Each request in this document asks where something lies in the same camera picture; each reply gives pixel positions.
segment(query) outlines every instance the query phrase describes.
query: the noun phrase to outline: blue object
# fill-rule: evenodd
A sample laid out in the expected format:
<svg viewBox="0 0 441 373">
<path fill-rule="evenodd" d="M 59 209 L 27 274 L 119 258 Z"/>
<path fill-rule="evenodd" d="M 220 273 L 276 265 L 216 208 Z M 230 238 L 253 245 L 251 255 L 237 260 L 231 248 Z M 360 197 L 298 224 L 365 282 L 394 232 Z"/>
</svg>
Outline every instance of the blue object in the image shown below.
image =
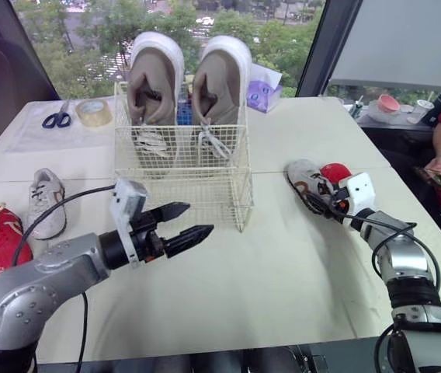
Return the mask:
<svg viewBox="0 0 441 373">
<path fill-rule="evenodd" d="M 177 105 L 177 124 L 179 126 L 190 126 L 192 120 L 193 111 L 191 110 L 191 100 L 178 101 Z"/>
<path fill-rule="evenodd" d="M 60 111 L 58 113 L 51 114 L 47 117 L 41 126 L 43 128 L 53 128 L 55 126 L 59 128 L 68 127 L 71 125 L 72 119 L 71 116 L 66 113 L 65 110 L 68 108 L 69 100 L 65 101 Z"/>
</svg>

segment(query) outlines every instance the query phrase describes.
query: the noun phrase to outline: white cup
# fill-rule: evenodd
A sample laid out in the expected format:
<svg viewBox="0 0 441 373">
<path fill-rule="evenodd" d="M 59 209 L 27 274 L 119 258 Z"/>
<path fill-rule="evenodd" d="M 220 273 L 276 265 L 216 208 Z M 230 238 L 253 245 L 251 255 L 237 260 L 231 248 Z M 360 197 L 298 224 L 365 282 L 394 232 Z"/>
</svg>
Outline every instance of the white cup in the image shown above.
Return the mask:
<svg viewBox="0 0 441 373">
<path fill-rule="evenodd" d="M 424 115 L 433 107 L 435 106 L 429 101 L 426 101 L 424 99 L 418 99 L 413 111 L 411 112 L 411 116 L 407 118 L 407 121 L 410 124 L 419 123 L 421 118 L 424 117 Z"/>
</svg>

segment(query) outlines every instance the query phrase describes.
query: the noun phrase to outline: white sneaker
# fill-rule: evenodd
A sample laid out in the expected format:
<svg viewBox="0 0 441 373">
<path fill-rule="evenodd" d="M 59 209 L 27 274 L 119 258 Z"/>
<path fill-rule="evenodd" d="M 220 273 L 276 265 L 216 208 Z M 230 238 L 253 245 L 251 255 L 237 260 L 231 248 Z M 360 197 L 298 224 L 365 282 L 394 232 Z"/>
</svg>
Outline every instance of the white sneaker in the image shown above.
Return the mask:
<svg viewBox="0 0 441 373">
<path fill-rule="evenodd" d="M 312 161 L 300 159 L 291 162 L 286 167 L 286 177 L 310 211 L 315 214 L 324 214 L 327 211 L 326 206 L 334 187 Z M 316 199 L 321 200 L 323 205 L 315 204 Z"/>
<path fill-rule="evenodd" d="M 193 81 L 193 125 L 242 123 L 252 55 L 235 37 L 214 37 L 203 51 Z M 227 165 L 238 143 L 236 128 L 193 133 L 201 167 Z"/>
<path fill-rule="evenodd" d="M 49 169 L 38 169 L 29 188 L 28 227 L 42 213 L 63 199 L 64 187 L 57 175 Z M 35 227 L 32 236 L 35 239 L 51 239 L 61 234 L 66 224 L 65 209 L 61 206 Z"/>
<path fill-rule="evenodd" d="M 177 125 L 177 104 L 184 75 L 181 48 L 160 33 L 141 33 L 133 44 L 127 106 L 133 126 Z M 172 167 L 177 155 L 175 130 L 139 130 L 133 142 L 144 168 Z"/>
</svg>

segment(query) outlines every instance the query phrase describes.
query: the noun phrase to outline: wire basket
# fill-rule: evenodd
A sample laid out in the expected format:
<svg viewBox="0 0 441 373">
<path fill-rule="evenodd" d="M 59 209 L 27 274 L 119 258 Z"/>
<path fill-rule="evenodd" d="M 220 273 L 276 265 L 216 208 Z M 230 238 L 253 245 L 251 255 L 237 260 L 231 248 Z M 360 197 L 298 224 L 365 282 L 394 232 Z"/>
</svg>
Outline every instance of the wire basket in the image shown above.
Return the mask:
<svg viewBox="0 0 441 373">
<path fill-rule="evenodd" d="M 242 232 L 253 208 L 246 107 L 239 125 L 193 126 L 185 97 L 186 89 L 178 101 L 178 124 L 185 125 L 131 126 L 127 83 L 115 84 L 116 177 L 145 185 L 146 208 L 191 204 L 172 222 L 177 228 L 234 225 Z"/>
</svg>

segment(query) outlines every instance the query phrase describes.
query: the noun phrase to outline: tape roll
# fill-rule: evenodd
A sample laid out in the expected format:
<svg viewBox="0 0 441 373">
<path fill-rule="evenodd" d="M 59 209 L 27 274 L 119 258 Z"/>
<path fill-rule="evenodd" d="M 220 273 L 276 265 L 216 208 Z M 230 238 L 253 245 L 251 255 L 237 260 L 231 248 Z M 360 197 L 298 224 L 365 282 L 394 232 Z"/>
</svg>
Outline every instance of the tape roll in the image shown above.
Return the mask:
<svg viewBox="0 0 441 373">
<path fill-rule="evenodd" d="M 109 104 L 104 99 L 86 99 L 75 107 L 81 123 L 87 127 L 100 127 L 112 120 Z"/>
</svg>

